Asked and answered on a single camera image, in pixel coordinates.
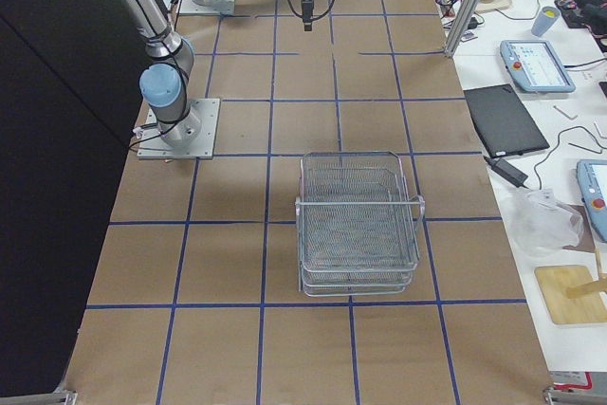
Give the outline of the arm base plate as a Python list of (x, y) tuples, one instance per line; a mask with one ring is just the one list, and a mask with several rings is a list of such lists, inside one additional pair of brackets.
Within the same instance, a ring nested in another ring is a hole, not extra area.
[(219, 99), (189, 99), (190, 112), (166, 137), (158, 137), (156, 115), (148, 109), (146, 123), (137, 145), (139, 159), (212, 159), (220, 111)]
[(180, 13), (184, 15), (233, 15), (235, 0), (180, 0)]

